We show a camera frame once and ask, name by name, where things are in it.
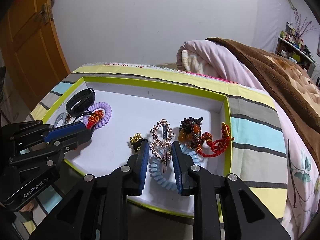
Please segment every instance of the door hinge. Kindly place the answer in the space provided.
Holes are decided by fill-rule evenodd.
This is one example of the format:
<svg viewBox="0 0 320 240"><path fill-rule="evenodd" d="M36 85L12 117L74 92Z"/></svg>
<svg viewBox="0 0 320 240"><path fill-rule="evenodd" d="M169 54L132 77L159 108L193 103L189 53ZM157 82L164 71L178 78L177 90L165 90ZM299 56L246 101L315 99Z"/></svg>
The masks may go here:
<svg viewBox="0 0 320 240"><path fill-rule="evenodd" d="M44 3L41 6L41 17L42 17L42 20L43 20L44 24L47 24L49 22L49 14L48 14L48 9L47 9L47 4L46 3Z"/></svg>
<svg viewBox="0 0 320 240"><path fill-rule="evenodd" d="M48 8L46 3L41 5L41 10L40 12L37 13L35 17L35 22L38 20L39 16L41 16L41 19L45 25L49 22L49 14L48 14Z"/></svg>
<svg viewBox="0 0 320 240"><path fill-rule="evenodd" d="M48 11L49 11L49 18L50 21L53 21L53 14L52 14L52 7L51 7L51 3L48 4Z"/></svg>

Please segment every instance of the red cord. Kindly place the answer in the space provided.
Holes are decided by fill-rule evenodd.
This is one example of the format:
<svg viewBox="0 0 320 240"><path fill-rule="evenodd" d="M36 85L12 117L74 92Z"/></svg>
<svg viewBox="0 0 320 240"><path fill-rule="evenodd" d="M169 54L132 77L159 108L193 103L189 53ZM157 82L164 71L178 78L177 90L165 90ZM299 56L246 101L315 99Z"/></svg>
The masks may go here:
<svg viewBox="0 0 320 240"><path fill-rule="evenodd" d="M212 142L212 135L210 133L208 132L203 133L200 137L198 146L195 149L196 153L200 154L202 157L205 157L205 158L216 157L221 153L223 153L227 149L229 143L233 141L235 138L234 137L231 138L229 127L224 122L222 123L221 131L222 131L222 139L215 140L214 142ZM211 148L212 152L214 152L214 154L204 154L202 152L201 146L204 140L206 144Z"/></svg>

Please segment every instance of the decorative branch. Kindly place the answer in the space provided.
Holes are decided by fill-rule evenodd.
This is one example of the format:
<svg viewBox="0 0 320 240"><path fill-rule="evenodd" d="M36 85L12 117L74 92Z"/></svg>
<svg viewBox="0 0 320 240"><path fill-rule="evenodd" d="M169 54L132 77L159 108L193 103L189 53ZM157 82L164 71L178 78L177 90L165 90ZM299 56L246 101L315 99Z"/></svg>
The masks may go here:
<svg viewBox="0 0 320 240"><path fill-rule="evenodd" d="M296 22L296 36L297 37L302 37L302 35L310 32L310 31L314 31L316 30L315 25L313 24L312 26L309 27L309 25L312 23L312 21L308 22L307 21L307 17L304 19L302 25L301 25L301 14L298 12L294 12L294 19Z"/></svg>

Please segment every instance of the coil hair tie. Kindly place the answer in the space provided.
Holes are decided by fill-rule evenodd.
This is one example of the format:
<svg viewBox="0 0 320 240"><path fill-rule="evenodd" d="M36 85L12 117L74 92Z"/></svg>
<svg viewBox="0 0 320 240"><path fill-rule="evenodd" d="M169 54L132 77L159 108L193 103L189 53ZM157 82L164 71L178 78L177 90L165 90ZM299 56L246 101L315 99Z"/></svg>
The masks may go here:
<svg viewBox="0 0 320 240"><path fill-rule="evenodd" d="M94 112L96 110L99 111L99 109L102 109L104 111L104 116L95 124L95 128L96 129L101 128L102 126L105 126L109 122L110 117L111 117L111 107L106 102L95 103L95 104L93 104L92 106L90 106L88 108L88 111ZM83 123L84 123L85 126L88 125L89 118L90 118L90 116L87 116L87 115L85 115L83 117Z"/></svg>
<svg viewBox="0 0 320 240"><path fill-rule="evenodd" d="M180 144L180 148L183 154L188 154L192 157L192 160L195 165L201 166L199 157L197 153L190 149L185 144ZM158 151L159 155L162 155L162 149ZM167 190L177 190L177 184L175 182L168 181L166 178L164 178L161 175L160 172L160 165L161 161L159 159L154 158L151 165L150 165L150 173L151 176L155 179L155 181L163 188L166 188Z"/></svg>

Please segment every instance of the orange bead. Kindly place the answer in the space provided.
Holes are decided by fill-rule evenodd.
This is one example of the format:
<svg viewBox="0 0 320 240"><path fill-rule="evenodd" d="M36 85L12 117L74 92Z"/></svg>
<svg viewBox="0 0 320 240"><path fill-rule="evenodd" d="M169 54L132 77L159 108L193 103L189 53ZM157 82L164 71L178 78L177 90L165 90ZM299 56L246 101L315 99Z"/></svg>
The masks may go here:
<svg viewBox="0 0 320 240"><path fill-rule="evenodd" d="M186 132L185 130L181 129L178 136L178 141L185 142L186 141Z"/></svg>
<svg viewBox="0 0 320 240"><path fill-rule="evenodd" d="M192 140L192 133L189 133L189 134L187 135L187 139L188 139L189 141Z"/></svg>
<svg viewBox="0 0 320 240"><path fill-rule="evenodd" d="M194 124L193 125L193 132L194 133L200 133L201 132L200 126L197 125L197 124Z"/></svg>

